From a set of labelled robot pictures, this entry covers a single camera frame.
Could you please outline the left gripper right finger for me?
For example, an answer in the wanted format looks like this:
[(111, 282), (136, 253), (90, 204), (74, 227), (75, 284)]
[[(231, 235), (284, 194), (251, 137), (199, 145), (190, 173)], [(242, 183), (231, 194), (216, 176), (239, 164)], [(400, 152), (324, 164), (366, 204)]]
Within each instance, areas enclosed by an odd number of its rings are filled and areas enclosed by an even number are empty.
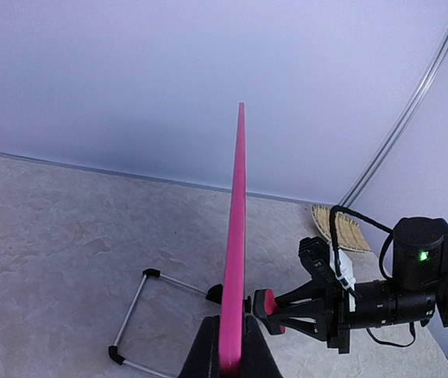
[(244, 378), (283, 377), (258, 322), (251, 315), (244, 319), (240, 372)]

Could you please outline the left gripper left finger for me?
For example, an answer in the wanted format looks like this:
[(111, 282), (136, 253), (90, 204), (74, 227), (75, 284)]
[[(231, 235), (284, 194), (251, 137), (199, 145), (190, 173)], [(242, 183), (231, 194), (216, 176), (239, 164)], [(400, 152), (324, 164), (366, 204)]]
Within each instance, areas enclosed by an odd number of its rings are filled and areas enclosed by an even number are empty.
[(179, 378), (219, 378), (220, 317), (205, 317), (194, 338)]

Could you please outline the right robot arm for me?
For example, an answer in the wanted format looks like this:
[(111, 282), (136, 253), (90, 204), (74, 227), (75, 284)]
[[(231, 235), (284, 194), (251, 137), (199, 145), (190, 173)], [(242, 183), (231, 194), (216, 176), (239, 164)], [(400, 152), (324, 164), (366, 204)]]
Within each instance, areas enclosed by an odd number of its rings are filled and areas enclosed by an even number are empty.
[(402, 218), (383, 248), (393, 249), (393, 272), (385, 280), (356, 283), (338, 279), (331, 245), (320, 237), (300, 241), (298, 256), (311, 280), (281, 296), (256, 291), (253, 312), (271, 335), (294, 329), (350, 351), (353, 329), (415, 323), (434, 313), (448, 327), (448, 224), (442, 218)]

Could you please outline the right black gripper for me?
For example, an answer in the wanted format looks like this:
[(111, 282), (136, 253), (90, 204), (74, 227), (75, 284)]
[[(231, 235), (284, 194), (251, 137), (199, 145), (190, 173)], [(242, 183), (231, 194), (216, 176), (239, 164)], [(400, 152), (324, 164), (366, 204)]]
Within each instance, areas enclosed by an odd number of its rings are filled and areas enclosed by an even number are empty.
[[(349, 353), (351, 298), (343, 289), (333, 286), (325, 289), (314, 281), (309, 281), (293, 291), (275, 297), (277, 307), (272, 315), (266, 317), (266, 328), (271, 335), (282, 335), (289, 328), (326, 342), (329, 349)], [(312, 315), (325, 315), (325, 320)]]

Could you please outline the red black whiteboard eraser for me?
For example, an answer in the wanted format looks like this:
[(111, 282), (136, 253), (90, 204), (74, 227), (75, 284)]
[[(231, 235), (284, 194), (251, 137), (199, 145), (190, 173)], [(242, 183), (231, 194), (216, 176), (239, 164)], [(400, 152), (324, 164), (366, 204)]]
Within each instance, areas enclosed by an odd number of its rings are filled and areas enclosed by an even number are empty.
[(254, 293), (252, 305), (253, 315), (265, 326), (270, 335), (282, 335), (286, 328), (283, 325), (285, 314), (276, 302), (271, 289), (259, 289)]

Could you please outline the pink framed whiteboard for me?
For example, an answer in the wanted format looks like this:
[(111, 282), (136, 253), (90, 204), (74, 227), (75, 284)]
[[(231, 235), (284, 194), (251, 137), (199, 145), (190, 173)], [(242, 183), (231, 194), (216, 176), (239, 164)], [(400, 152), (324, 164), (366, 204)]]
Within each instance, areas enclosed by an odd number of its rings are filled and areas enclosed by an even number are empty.
[(246, 133), (245, 133), (245, 104), (239, 104), (237, 134), (235, 141), (234, 171), (231, 187), (231, 207), (228, 225), (228, 241), (226, 261), (224, 268), (224, 281), (215, 285), (208, 291), (184, 283), (174, 277), (167, 276), (158, 269), (143, 271), (135, 296), (126, 312), (117, 336), (108, 347), (109, 358), (118, 365), (128, 365), (135, 369), (148, 372), (158, 377), (167, 377), (168, 374), (159, 370), (150, 369), (129, 361), (119, 353), (119, 344), (125, 328), (131, 318), (135, 305), (142, 293), (143, 287), (149, 278), (156, 278), (178, 287), (183, 287), (204, 295), (211, 302), (220, 304), (218, 345), (214, 349), (219, 358), (221, 377), (239, 377), (240, 362), (242, 358), (242, 339), (244, 323), (244, 283), (245, 283), (245, 244), (246, 244)]

